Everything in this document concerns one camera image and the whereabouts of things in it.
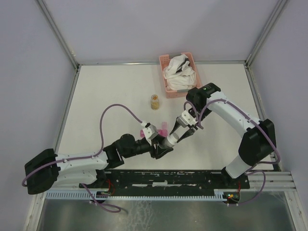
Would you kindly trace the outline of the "white vitamin bottle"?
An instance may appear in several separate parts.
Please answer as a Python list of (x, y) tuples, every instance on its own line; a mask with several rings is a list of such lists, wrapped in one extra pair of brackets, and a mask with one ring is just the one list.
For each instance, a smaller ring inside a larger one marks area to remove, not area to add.
[(172, 133), (163, 138), (160, 143), (160, 147), (165, 149), (173, 148), (177, 144), (178, 140), (178, 135), (176, 133)]

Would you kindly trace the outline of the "pink pill organizer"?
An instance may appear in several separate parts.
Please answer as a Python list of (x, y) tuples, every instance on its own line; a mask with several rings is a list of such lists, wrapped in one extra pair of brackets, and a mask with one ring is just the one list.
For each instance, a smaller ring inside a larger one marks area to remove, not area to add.
[[(158, 133), (159, 133), (161, 136), (167, 137), (167, 135), (168, 135), (168, 130), (167, 130), (167, 128), (168, 128), (167, 122), (162, 122), (162, 123), (161, 123), (161, 128), (158, 129), (157, 131), (158, 131)], [(141, 138), (144, 138), (144, 137), (145, 137), (144, 132), (143, 132), (143, 129), (140, 130), (140, 137), (141, 137)]]

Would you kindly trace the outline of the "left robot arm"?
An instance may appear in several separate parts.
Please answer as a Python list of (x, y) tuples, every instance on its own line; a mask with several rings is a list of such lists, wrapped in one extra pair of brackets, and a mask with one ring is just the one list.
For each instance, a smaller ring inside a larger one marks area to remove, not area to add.
[(126, 158), (149, 153), (159, 159), (173, 151), (179, 137), (176, 134), (163, 137), (155, 136), (136, 140), (131, 134), (124, 134), (120, 139), (103, 148), (99, 155), (69, 157), (55, 154), (53, 149), (46, 149), (25, 164), (26, 177), (22, 186), (30, 195), (45, 192), (52, 187), (84, 186), (95, 189), (103, 188), (109, 177), (105, 171), (124, 164)]

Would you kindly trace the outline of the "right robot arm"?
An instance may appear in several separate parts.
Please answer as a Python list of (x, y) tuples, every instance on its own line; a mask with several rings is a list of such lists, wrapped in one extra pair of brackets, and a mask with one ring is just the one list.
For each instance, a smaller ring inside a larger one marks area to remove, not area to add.
[(215, 84), (209, 83), (201, 88), (190, 89), (186, 100), (191, 109), (184, 110), (177, 117), (174, 128), (163, 144), (173, 148), (193, 135), (210, 113), (220, 116), (242, 139), (238, 155), (221, 171), (221, 184), (224, 187), (234, 187), (242, 174), (252, 170), (257, 164), (265, 164), (263, 159), (277, 150), (274, 123), (244, 112)]

